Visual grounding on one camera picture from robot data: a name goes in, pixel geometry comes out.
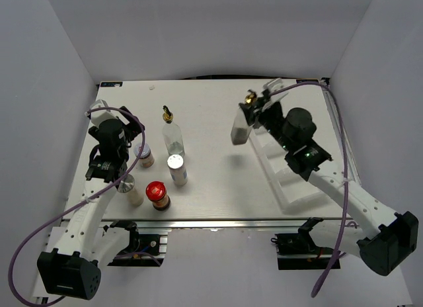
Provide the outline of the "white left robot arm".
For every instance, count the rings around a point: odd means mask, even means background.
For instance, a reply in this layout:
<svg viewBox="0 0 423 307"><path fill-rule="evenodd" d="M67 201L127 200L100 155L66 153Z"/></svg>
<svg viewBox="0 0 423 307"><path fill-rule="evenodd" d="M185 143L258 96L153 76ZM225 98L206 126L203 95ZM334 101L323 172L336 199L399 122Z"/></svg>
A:
<svg viewBox="0 0 423 307"><path fill-rule="evenodd" d="M126 117L119 119L116 111ZM47 293L90 300L97 292L101 270L121 251L133 253L139 236L127 228L111 226L99 240L98 226L120 180L131 171L129 148L143 132L143 126L126 107L117 110L103 100L94 102L87 113L91 135L98 144L89 156L81 200L58 242L49 252L43 251L37 268Z"/></svg>

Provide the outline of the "blue sticker on left corner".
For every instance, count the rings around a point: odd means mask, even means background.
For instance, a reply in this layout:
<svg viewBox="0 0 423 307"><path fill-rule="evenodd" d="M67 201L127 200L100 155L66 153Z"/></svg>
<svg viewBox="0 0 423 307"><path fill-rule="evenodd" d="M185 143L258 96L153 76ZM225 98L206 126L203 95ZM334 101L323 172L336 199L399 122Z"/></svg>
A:
<svg viewBox="0 0 423 307"><path fill-rule="evenodd" d="M100 87L121 87L123 85L122 81L103 81L100 83Z"/></svg>

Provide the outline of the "white plastic organizer tray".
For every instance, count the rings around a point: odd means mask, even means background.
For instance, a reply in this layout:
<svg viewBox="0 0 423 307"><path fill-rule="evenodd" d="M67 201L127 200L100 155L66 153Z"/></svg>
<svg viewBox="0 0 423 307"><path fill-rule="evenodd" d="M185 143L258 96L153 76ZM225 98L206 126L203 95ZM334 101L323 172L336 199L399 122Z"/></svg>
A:
<svg viewBox="0 0 423 307"><path fill-rule="evenodd" d="M287 151L264 127L252 130L249 142L284 214L300 215L329 204L323 192L313 188L288 167L284 159Z"/></svg>

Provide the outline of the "silver lid shaker bottle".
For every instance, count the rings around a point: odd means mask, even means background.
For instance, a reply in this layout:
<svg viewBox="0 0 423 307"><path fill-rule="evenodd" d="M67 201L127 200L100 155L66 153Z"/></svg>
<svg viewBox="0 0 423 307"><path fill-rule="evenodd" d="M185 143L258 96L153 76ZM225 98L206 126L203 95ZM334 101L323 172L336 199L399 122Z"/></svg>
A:
<svg viewBox="0 0 423 307"><path fill-rule="evenodd" d="M173 154L168 157L167 166L173 183L177 186L184 186L188 182L184 159L181 155Z"/></svg>

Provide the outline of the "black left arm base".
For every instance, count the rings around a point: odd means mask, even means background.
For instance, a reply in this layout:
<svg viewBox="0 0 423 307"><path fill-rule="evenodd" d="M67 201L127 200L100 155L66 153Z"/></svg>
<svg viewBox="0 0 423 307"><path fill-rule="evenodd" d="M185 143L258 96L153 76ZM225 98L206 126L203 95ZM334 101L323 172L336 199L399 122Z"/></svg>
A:
<svg viewBox="0 0 423 307"><path fill-rule="evenodd" d="M163 263L160 251L160 234L143 234L139 232L138 226L134 221L116 220L110 225L105 225L102 229L103 236L113 228L121 228L129 231L129 245L118 252L108 264L112 267L159 267Z"/></svg>

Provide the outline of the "aluminium table front rail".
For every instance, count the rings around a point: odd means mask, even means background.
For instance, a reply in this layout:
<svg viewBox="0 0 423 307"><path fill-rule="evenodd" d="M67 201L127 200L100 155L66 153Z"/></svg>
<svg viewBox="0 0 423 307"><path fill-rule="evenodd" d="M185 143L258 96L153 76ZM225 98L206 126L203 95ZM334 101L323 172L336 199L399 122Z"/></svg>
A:
<svg viewBox="0 0 423 307"><path fill-rule="evenodd" d="M306 219L300 220L138 220L139 228L158 229L218 229L218 228L294 228L300 227Z"/></svg>

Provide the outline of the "silver cone cap grinder bottle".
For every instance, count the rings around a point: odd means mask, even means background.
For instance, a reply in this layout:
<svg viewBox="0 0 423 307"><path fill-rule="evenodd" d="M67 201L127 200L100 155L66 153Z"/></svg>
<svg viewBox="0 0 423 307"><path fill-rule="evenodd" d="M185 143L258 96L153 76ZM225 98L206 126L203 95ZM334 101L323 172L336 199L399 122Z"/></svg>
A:
<svg viewBox="0 0 423 307"><path fill-rule="evenodd" d="M127 175L120 181L118 192L134 207L141 206L143 203L143 193L137 189L132 175Z"/></svg>

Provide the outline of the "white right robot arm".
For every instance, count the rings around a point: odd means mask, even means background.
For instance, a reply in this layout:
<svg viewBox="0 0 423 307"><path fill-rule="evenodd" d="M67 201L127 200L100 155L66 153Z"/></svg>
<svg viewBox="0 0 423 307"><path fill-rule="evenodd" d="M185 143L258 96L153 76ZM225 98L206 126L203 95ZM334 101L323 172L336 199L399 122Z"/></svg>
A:
<svg viewBox="0 0 423 307"><path fill-rule="evenodd" d="M362 229L349 243L352 254L375 273L387 276L415 249L419 221L407 211L398 213L361 188L348 182L332 156L313 139L317 130L310 112L296 107L287 114L279 102L259 97L239 104L231 137L235 145L245 144L251 129L264 127L286 151L288 167L314 185L347 213Z"/></svg>

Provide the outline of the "clear round glass oil bottle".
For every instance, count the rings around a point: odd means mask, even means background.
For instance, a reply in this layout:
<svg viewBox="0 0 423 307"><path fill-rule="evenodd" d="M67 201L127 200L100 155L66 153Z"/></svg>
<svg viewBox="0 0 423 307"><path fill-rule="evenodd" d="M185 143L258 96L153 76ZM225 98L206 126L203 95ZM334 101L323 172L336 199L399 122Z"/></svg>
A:
<svg viewBox="0 0 423 307"><path fill-rule="evenodd" d="M163 120L165 124L162 128L162 135L169 155L185 156L184 143L182 139L182 132L173 121L173 113L169 110L168 106L163 106Z"/></svg>

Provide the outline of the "red cap sauce jar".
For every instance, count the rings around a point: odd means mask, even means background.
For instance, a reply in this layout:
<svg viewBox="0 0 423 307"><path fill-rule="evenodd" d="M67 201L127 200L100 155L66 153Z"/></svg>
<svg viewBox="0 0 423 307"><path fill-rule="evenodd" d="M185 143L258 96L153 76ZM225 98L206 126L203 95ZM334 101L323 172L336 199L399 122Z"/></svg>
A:
<svg viewBox="0 0 423 307"><path fill-rule="evenodd" d="M150 182L145 189L147 198L158 211L164 211L171 205L171 199L167 194L165 184L160 181Z"/></svg>

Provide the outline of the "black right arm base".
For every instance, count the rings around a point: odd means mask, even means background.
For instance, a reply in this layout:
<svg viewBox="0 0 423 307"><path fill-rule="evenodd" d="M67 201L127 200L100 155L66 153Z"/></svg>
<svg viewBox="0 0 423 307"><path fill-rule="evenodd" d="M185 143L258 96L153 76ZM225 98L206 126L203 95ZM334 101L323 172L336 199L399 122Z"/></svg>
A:
<svg viewBox="0 0 423 307"><path fill-rule="evenodd" d="M322 218L309 218L296 233L276 234L270 241L276 246L279 271L325 270L333 249L318 247L309 232Z"/></svg>

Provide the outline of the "small jar with white lid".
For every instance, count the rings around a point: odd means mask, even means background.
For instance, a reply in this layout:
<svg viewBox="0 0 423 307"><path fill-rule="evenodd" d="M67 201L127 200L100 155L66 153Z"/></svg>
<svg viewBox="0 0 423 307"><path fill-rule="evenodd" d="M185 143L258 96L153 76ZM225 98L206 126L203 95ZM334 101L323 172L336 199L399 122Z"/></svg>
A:
<svg viewBox="0 0 423 307"><path fill-rule="evenodd" d="M138 143L134 147L134 155L138 156L139 154L141 155L138 161L142 167L148 168L154 164L155 159L148 144L144 144L144 146L142 146L142 143Z"/></svg>

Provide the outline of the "square glass bottle gold spout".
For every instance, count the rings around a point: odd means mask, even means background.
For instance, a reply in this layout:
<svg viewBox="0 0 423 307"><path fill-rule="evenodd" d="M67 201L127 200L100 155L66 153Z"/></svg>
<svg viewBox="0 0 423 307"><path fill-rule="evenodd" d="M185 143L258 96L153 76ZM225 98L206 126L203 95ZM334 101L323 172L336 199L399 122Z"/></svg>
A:
<svg viewBox="0 0 423 307"><path fill-rule="evenodd" d="M253 90L249 90L243 103L253 104L257 100L257 94ZM237 107L237 113L231 129L231 141L234 146L243 145L247 142L252 126L248 126L243 112Z"/></svg>

